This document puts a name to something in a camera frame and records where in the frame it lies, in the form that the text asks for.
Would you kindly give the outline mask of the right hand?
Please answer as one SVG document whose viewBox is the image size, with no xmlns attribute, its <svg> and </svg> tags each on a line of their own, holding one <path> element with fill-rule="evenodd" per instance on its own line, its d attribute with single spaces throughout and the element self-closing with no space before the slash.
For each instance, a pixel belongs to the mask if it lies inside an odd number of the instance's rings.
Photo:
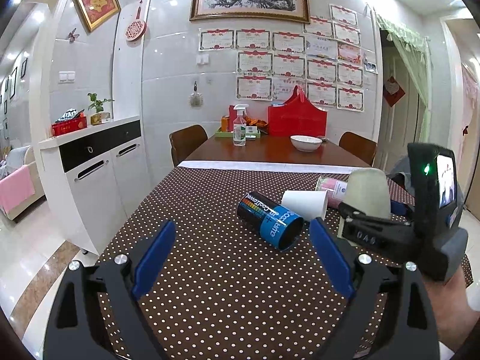
<svg viewBox="0 0 480 360">
<path fill-rule="evenodd" d="M 457 352 L 479 324 L 479 312 L 469 303 L 462 266 L 446 283 L 423 277 L 433 309 L 439 340 Z"/>
</svg>

